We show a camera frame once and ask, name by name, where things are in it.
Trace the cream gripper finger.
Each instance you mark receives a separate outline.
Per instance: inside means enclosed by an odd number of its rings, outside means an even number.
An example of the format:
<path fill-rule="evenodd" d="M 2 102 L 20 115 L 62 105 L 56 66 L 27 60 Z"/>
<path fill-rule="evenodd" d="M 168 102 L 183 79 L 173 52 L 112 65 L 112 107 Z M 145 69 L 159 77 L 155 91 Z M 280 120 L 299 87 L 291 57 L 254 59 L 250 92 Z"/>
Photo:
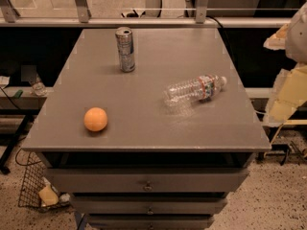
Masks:
<path fill-rule="evenodd" d="M 266 39 L 263 46 L 269 50 L 284 50 L 289 25 L 284 24 L 278 31 Z"/>
<path fill-rule="evenodd" d="M 265 108 L 263 123 L 278 127 L 287 122 L 307 102 L 307 65 L 298 63 L 294 69 L 281 69 Z"/>

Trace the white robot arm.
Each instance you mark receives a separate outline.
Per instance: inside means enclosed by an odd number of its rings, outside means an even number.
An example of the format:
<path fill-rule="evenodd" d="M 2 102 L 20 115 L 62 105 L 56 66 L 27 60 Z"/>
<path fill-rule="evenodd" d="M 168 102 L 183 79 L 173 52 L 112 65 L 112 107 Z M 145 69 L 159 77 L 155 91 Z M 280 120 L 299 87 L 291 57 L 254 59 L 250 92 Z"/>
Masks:
<path fill-rule="evenodd" d="M 307 102 L 307 4 L 290 23 L 267 38 L 264 47 L 284 50 L 286 57 L 295 62 L 292 70 L 280 70 L 265 108 L 264 124 L 278 127 Z"/>

